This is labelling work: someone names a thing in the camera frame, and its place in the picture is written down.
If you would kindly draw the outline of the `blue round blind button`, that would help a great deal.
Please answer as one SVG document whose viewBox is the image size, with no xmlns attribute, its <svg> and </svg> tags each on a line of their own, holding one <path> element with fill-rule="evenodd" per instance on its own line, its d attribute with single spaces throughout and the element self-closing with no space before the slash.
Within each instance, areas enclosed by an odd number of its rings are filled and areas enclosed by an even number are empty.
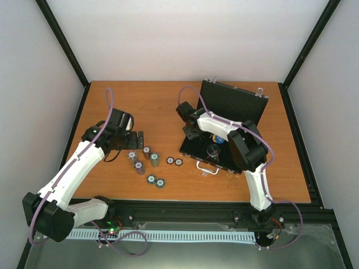
<svg viewBox="0 0 359 269">
<path fill-rule="evenodd" d="M 224 138 L 219 137 L 219 136 L 217 136 L 217 135 L 214 135 L 214 136 L 213 136 L 213 141 L 214 141 L 215 143 L 218 143 L 218 144 L 223 144 L 223 143 L 226 142 L 226 140 L 225 140 Z"/>
</svg>

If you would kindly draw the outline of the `clear round dealer button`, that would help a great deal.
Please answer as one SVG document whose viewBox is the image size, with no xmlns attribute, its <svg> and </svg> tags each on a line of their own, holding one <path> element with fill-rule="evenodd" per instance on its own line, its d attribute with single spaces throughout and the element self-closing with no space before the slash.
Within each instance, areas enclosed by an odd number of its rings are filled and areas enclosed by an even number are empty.
<svg viewBox="0 0 359 269">
<path fill-rule="evenodd" d="M 220 147 L 215 144 L 211 144 L 207 147 L 206 152 L 209 157 L 215 158 L 218 157 L 220 154 Z"/>
</svg>

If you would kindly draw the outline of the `triangular all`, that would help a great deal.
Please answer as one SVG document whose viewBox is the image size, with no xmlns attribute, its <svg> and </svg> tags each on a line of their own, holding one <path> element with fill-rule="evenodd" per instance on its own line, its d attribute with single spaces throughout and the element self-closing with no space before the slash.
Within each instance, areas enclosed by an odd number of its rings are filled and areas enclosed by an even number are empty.
<svg viewBox="0 0 359 269">
<path fill-rule="evenodd" d="M 220 149 L 210 148 L 207 150 L 207 154 L 208 154 L 208 158 L 211 158 L 211 159 L 219 162 Z"/>
</svg>

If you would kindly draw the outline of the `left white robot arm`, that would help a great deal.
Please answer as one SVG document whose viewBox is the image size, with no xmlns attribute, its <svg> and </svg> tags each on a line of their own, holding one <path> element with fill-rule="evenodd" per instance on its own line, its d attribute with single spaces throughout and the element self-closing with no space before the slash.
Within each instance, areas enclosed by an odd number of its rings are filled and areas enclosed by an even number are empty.
<svg viewBox="0 0 359 269">
<path fill-rule="evenodd" d="M 138 150 L 144 147 L 142 131 L 120 128 L 102 131 L 98 126 L 87 129 L 75 153 L 58 174 L 38 193 L 27 193 L 22 199 L 30 235 L 37 231 L 47 238 L 61 242 L 73 228 L 99 220 L 112 225 L 117 218 L 115 202 L 103 196 L 70 204 L 73 194 L 92 168 L 112 150 Z"/>
</svg>

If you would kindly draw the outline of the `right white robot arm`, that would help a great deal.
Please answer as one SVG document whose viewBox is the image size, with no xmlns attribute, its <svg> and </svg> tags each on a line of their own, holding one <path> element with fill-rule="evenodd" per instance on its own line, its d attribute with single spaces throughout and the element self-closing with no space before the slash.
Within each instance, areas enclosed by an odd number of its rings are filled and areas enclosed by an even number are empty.
<svg viewBox="0 0 359 269">
<path fill-rule="evenodd" d="M 250 204 L 258 211 L 271 205 L 266 174 L 268 147 L 254 122 L 233 122 L 204 108 L 195 110 L 188 102 L 176 112 L 186 123 L 186 138 L 180 152 L 215 166 L 217 169 L 244 173 L 250 191 Z"/>
</svg>

